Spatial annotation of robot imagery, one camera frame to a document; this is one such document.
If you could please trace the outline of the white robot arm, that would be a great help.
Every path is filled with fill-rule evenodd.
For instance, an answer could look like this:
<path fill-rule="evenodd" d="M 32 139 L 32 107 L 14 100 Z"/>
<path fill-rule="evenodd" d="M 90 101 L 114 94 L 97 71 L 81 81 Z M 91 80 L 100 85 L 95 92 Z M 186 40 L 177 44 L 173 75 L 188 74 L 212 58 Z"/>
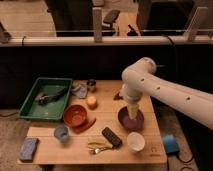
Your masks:
<path fill-rule="evenodd" d="M 143 94 L 167 104 L 213 130 L 213 94 L 156 77 L 157 66 L 143 57 L 122 72 L 121 96 L 128 104 L 137 104 Z"/>

